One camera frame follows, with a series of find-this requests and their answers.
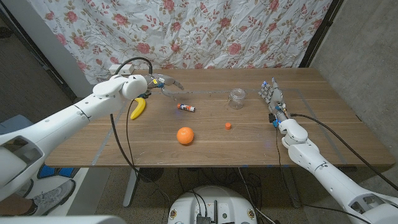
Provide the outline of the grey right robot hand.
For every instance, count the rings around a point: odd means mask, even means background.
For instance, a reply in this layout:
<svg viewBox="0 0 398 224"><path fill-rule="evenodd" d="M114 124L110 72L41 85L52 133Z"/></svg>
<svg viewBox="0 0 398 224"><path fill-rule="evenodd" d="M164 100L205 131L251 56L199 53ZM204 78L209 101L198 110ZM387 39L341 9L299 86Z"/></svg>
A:
<svg viewBox="0 0 398 224"><path fill-rule="evenodd" d="M275 78L272 78L271 83L264 81L258 94L267 104L270 111L269 122L274 127L277 128L281 122L290 118L283 99L283 92L279 89Z"/></svg>

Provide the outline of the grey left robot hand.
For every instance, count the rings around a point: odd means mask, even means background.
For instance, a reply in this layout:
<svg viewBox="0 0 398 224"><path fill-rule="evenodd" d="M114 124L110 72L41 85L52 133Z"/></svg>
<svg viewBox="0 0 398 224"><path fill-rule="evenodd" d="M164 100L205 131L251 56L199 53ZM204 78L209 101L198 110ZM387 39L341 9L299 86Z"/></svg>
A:
<svg viewBox="0 0 398 224"><path fill-rule="evenodd" d="M168 75L153 73L145 75L144 78L147 82L147 91L142 95L143 98L148 98L152 94L153 88L160 88L160 91L163 95L176 100L175 93L167 90L166 86L175 85L180 90L184 90L184 87L180 82Z"/></svg>

